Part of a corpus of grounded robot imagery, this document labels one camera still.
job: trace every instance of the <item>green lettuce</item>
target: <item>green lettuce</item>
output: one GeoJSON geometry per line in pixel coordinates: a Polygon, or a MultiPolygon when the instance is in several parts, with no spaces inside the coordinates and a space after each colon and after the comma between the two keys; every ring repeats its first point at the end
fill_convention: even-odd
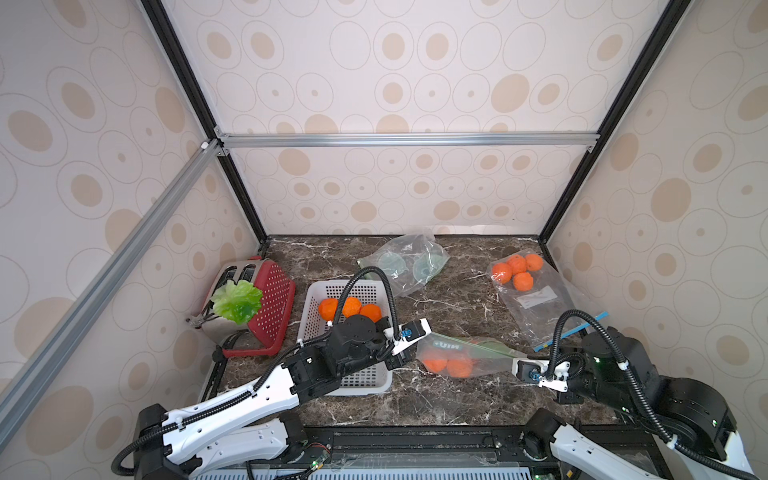
{"type": "Polygon", "coordinates": [[[227,280],[210,297],[214,302],[214,313],[230,319],[237,325],[247,323],[261,309],[263,292],[251,282],[241,280],[237,283],[227,280]]]}

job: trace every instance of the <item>black cable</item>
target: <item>black cable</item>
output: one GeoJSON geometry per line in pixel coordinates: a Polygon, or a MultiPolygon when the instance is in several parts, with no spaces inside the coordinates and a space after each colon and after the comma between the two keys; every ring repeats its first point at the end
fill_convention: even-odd
{"type": "Polygon", "coordinates": [[[386,357],[392,355],[392,351],[394,349],[395,349],[395,343],[390,343],[385,349],[379,350],[379,353],[376,354],[376,360],[379,362],[383,362],[386,357]]]}
{"type": "MultiPolygon", "coordinates": [[[[320,447],[320,448],[322,448],[323,450],[328,452],[328,456],[330,456],[330,454],[331,454],[331,451],[328,449],[328,447],[326,447],[322,443],[318,443],[318,442],[309,444],[304,449],[304,452],[307,449],[311,449],[312,447],[320,447]]],[[[246,474],[248,475],[248,480],[256,480],[253,477],[253,460],[248,460],[247,462],[245,462],[245,467],[246,467],[245,468],[246,474]]],[[[323,463],[321,462],[320,466],[318,466],[316,468],[313,467],[313,466],[309,466],[308,468],[305,468],[301,472],[289,473],[288,475],[281,475],[279,477],[273,478],[272,480],[294,480],[294,479],[296,479],[296,480],[306,480],[307,478],[310,477],[310,475],[312,475],[313,472],[316,472],[317,470],[320,470],[322,467],[323,467],[323,463]]]]}
{"type": "Polygon", "coordinates": [[[380,279],[382,279],[382,283],[384,284],[384,292],[386,292],[387,303],[389,304],[389,320],[392,322],[393,335],[395,340],[400,340],[400,325],[397,322],[395,296],[392,295],[392,287],[389,285],[389,278],[387,278],[384,270],[378,268],[377,266],[365,266],[360,270],[357,270],[357,272],[352,275],[349,281],[347,281],[346,285],[344,286],[344,290],[342,290],[341,295],[339,295],[339,305],[336,306],[336,313],[333,315],[333,322],[336,323],[341,319],[341,312],[344,310],[344,303],[346,302],[346,298],[349,296],[349,292],[352,291],[352,287],[355,286],[355,283],[357,283],[357,280],[360,280],[369,273],[375,273],[379,276],[380,279]]]}
{"type": "Polygon", "coordinates": [[[554,362],[555,366],[560,365],[563,362],[573,362],[573,360],[578,361],[578,368],[573,373],[568,373],[568,379],[575,379],[579,377],[582,373],[584,373],[584,369],[587,366],[587,359],[584,358],[583,355],[581,355],[578,352],[571,352],[571,353],[565,353],[564,355],[560,355],[556,362],[554,362]]]}
{"type": "MultiPolygon", "coordinates": [[[[305,346],[306,345],[312,345],[314,343],[321,342],[321,341],[327,339],[329,336],[330,336],[330,330],[328,332],[324,333],[321,336],[317,336],[317,337],[315,337],[315,338],[313,338],[311,340],[307,340],[306,342],[304,342],[304,345],[305,346]]],[[[270,362],[270,364],[267,366],[266,371],[259,378],[259,381],[256,382],[253,385],[253,391],[254,392],[258,392],[259,389],[264,385],[266,380],[269,378],[269,376],[272,373],[272,371],[280,364],[280,362],[282,362],[283,359],[285,359],[285,357],[287,357],[289,354],[293,353],[293,351],[296,350],[296,348],[299,347],[299,346],[300,345],[297,343],[297,344],[291,346],[289,349],[287,349],[287,350],[281,352],[279,355],[277,355],[272,360],[272,362],[270,362]]],[[[209,417],[211,415],[216,415],[217,413],[222,412],[222,411],[230,408],[231,406],[236,405],[236,404],[242,402],[243,400],[250,398],[251,396],[252,396],[251,392],[243,392],[243,393],[239,394],[238,396],[233,397],[233,398],[227,400],[226,402],[223,402],[223,403],[221,403],[221,404],[219,404],[217,406],[213,406],[213,407],[211,407],[209,409],[203,410],[202,412],[198,412],[198,413],[195,413],[194,415],[188,416],[187,418],[185,418],[184,420],[181,421],[181,424],[184,425],[184,426],[187,426],[187,425],[189,425],[191,423],[195,423],[198,420],[202,420],[202,419],[204,419],[206,417],[209,417]]],[[[114,460],[112,460],[112,465],[111,465],[112,472],[114,474],[116,474],[116,475],[123,476],[123,477],[131,477],[131,476],[133,476],[134,475],[134,469],[133,468],[124,467],[123,465],[121,465],[123,460],[125,460],[125,458],[128,457],[131,453],[133,453],[136,450],[138,450],[139,447],[141,447],[142,445],[146,445],[150,441],[156,439],[158,436],[165,435],[166,433],[172,432],[172,431],[174,431],[174,430],[176,430],[178,428],[179,428],[179,425],[177,423],[173,423],[173,424],[170,424],[170,425],[166,425],[162,429],[158,429],[158,430],[155,430],[154,432],[150,432],[150,433],[148,433],[146,435],[142,435],[141,437],[136,439],[134,442],[132,442],[129,446],[127,446],[124,449],[122,449],[120,451],[120,453],[118,453],[117,456],[114,457],[114,460]]]]}
{"type": "MultiPolygon", "coordinates": [[[[581,310],[568,310],[560,315],[557,324],[554,326],[554,335],[552,337],[551,349],[549,351],[550,362],[549,367],[547,368],[547,380],[552,380],[552,376],[554,374],[554,368],[556,367],[556,364],[553,360],[558,358],[563,326],[565,325],[565,322],[573,316],[577,316],[578,318],[583,319],[589,323],[589,325],[594,328],[596,332],[600,334],[600,336],[603,338],[603,341],[606,342],[608,348],[611,350],[611,354],[617,363],[627,362],[627,357],[625,357],[624,353],[621,352],[621,349],[616,344],[614,339],[611,337],[608,331],[597,320],[594,319],[592,315],[581,310]]],[[[632,369],[627,368],[622,371],[624,372],[624,378],[627,380],[627,383],[629,383],[630,393],[632,394],[635,406],[645,414],[646,419],[654,427],[654,430],[656,431],[657,435],[659,435],[661,441],[664,443],[671,442],[673,440],[672,435],[670,435],[664,426],[661,425],[661,420],[659,420],[659,418],[656,416],[656,412],[654,412],[654,410],[650,407],[650,404],[648,403],[648,397],[645,396],[645,392],[640,387],[640,382],[638,382],[637,377],[635,376],[632,369]]],[[[694,452],[679,442],[675,443],[674,448],[691,460],[699,462],[701,465],[709,467],[715,472],[723,473],[734,478],[741,478],[742,480],[760,480],[749,472],[745,472],[744,470],[739,470],[738,468],[733,468],[728,465],[723,465],[722,463],[701,455],[698,452],[694,452]]]]}
{"type": "MultiPolygon", "coordinates": [[[[389,279],[386,276],[386,273],[384,273],[383,270],[378,268],[377,266],[366,266],[360,270],[358,270],[352,278],[349,279],[349,281],[344,286],[344,289],[341,292],[341,296],[339,296],[339,305],[336,307],[336,314],[333,317],[333,322],[336,323],[341,319],[342,310],[344,309],[344,302],[346,301],[346,298],[349,296],[349,292],[352,291],[352,287],[355,286],[355,283],[357,283],[357,280],[360,280],[368,273],[375,273],[377,274],[381,279],[382,283],[384,285],[384,291],[386,292],[387,301],[389,303],[389,318],[392,321],[392,329],[393,329],[393,335],[395,339],[400,339],[400,328],[397,322],[397,312],[395,311],[395,297],[392,295],[392,287],[389,285],[389,279]]],[[[325,332],[321,336],[316,336],[313,339],[309,339],[304,342],[304,346],[313,345],[314,343],[322,342],[328,337],[330,337],[330,329],[325,332]]],[[[284,350],[283,352],[279,353],[277,356],[275,356],[274,359],[269,363],[267,366],[264,374],[259,378],[259,380],[253,385],[253,394],[257,395],[259,392],[259,389],[264,385],[266,380],[269,378],[269,376],[272,374],[272,371],[290,354],[292,354],[298,347],[300,347],[300,344],[294,344],[289,349],[284,350]]],[[[392,352],[392,349],[394,348],[394,345],[391,346],[392,348],[387,347],[389,352],[392,352]]],[[[217,406],[211,407],[209,409],[203,410],[202,412],[195,413],[194,415],[190,415],[184,420],[181,421],[181,425],[187,426],[191,423],[195,423],[198,420],[205,419],[206,417],[209,417],[211,415],[216,415],[219,412],[222,412],[228,408],[230,408],[233,405],[236,405],[240,402],[242,402],[245,399],[250,398],[251,392],[243,392],[239,394],[236,397],[233,397],[232,399],[227,400],[226,402],[223,402],[217,406]]],[[[134,474],[133,468],[124,467],[121,465],[123,460],[125,460],[126,457],[128,457],[131,453],[138,450],[142,445],[146,445],[150,441],[156,439],[158,436],[165,435],[166,433],[172,432],[179,428],[179,425],[177,423],[166,425],[162,429],[155,430],[154,432],[148,433],[146,435],[142,435],[135,441],[133,441],[129,446],[125,447],[120,451],[120,453],[117,454],[117,456],[114,457],[112,460],[111,469],[112,472],[116,475],[123,476],[123,477],[130,477],[134,474]]]]}

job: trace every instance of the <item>clear plastic bag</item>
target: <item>clear plastic bag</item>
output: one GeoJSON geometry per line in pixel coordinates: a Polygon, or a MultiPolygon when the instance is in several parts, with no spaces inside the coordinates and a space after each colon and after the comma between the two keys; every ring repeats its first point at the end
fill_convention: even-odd
{"type": "MultiPolygon", "coordinates": [[[[608,314],[568,282],[549,263],[539,262],[534,257],[538,257],[535,251],[521,250],[509,257],[491,262],[486,273],[498,291],[498,296],[517,321],[521,333],[528,339],[533,350],[538,352],[549,346],[552,341],[554,325],[565,310],[580,309],[598,320],[605,318],[608,314]],[[497,271],[494,272],[494,266],[500,263],[508,264],[510,259],[515,256],[528,259],[528,255],[532,256],[533,268],[538,265],[541,266],[538,270],[533,270],[529,264],[527,273],[519,274],[523,276],[519,281],[514,276],[511,279],[507,278],[505,268],[497,267],[497,271]]],[[[570,318],[565,323],[563,338],[573,335],[587,326],[584,320],[570,318]]]]}
{"type": "Polygon", "coordinates": [[[360,268],[377,266],[384,270],[395,296],[408,296],[424,288],[445,266],[450,256],[431,233],[393,238],[373,255],[357,260],[360,268]]]}
{"type": "Polygon", "coordinates": [[[525,354],[496,339],[455,339],[430,333],[418,343],[416,358],[432,373],[466,379],[512,370],[515,357],[525,354]]]}

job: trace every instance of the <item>marble countertop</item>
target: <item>marble countertop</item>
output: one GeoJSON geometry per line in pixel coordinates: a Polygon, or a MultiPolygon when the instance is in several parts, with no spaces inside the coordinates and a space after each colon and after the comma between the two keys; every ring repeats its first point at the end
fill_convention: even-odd
{"type": "MultiPolygon", "coordinates": [[[[356,260],[378,250],[388,237],[284,237],[273,239],[268,258],[296,282],[296,297],[285,345],[298,334],[306,289],[318,280],[349,278],[356,260]]],[[[517,323],[485,276],[496,259],[519,250],[539,250],[533,240],[516,237],[437,237],[451,255],[442,272],[424,289],[396,299],[401,323],[426,317],[432,330],[447,336],[484,336],[511,348],[533,353],[517,323]]],[[[235,348],[259,346],[244,335],[235,348]]],[[[234,388],[258,377],[267,359],[232,358],[220,390],[234,388]]],[[[392,387],[379,395],[323,397],[300,406],[305,425],[516,425],[525,423],[544,407],[568,421],[615,423],[614,412],[586,400],[578,406],[560,406],[554,393],[519,382],[511,373],[453,379],[428,372],[414,361],[393,371],[392,387]]]]}

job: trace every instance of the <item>black frame edge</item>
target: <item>black frame edge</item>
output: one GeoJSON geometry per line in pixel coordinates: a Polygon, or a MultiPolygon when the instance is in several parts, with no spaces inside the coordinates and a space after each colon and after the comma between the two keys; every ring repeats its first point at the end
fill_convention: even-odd
{"type": "Polygon", "coordinates": [[[592,151],[587,151],[587,153],[584,154],[576,171],[570,181],[568,181],[568,185],[563,194],[560,196],[557,205],[555,205],[547,223],[544,225],[544,229],[539,234],[539,243],[542,246],[549,241],[554,233],[554,229],[557,228],[560,220],[562,220],[566,210],[568,210],[568,207],[571,205],[571,202],[581,188],[581,185],[586,181],[594,162],[600,157],[606,144],[611,139],[611,135],[614,133],[614,130],[616,130],[616,127],[618,127],[621,118],[624,116],[624,113],[629,108],[635,95],[640,90],[640,86],[643,84],[643,81],[656,63],[659,54],[667,44],[667,40],[677,27],[677,23],[683,17],[690,2],[691,0],[670,0],[667,7],[664,9],[664,12],[662,12],[654,30],[645,42],[643,50],[634,62],[634,65],[627,76],[627,80],[624,81],[624,85],[621,86],[621,90],[619,90],[616,100],[614,100],[614,103],[605,115],[600,128],[598,128],[600,138],[592,148],[592,151]]]}
{"type": "MultiPolygon", "coordinates": [[[[187,94],[187,98],[192,104],[194,113],[196,114],[200,124],[203,126],[203,131],[208,138],[218,139],[216,134],[216,119],[210,111],[210,107],[205,100],[203,90],[200,88],[200,84],[197,82],[197,78],[194,76],[192,67],[189,60],[187,60],[184,49],[179,42],[179,38],[176,35],[173,25],[170,23],[168,13],[165,11],[161,0],[141,0],[141,4],[144,6],[144,10],[147,13],[152,28],[157,33],[157,38],[160,39],[160,43],[163,45],[168,60],[171,66],[176,72],[176,76],[179,78],[179,83],[187,94]]],[[[223,148],[221,140],[219,145],[226,154],[224,157],[219,157],[219,163],[227,175],[227,180],[232,186],[232,191],[237,197],[237,201],[240,202],[240,206],[243,208],[243,213],[248,220],[253,232],[256,234],[256,238],[259,243],[264,245],[269,241],[269,236],[266,234],[264,225],[261,223],[259,214],[256,212],[256,208],[250,199],[250,195],[245,188],[243,178],[237,171],[232,157],[229,151],[223,148]]]]}
{"type": "Polygon", "coordinates": [[[558,266],[554,263],[554,258],[552,258],[552,254],[549,252],[549,248],[547,247],[547,244],[545,242],[541,241],[541,237],[539,237],[537,240],[539,248],[541,248],[541,255],[544,257],[544,260],[547,260],[547,263],[552,265],[552,268],[557,272],[558,266]]]}

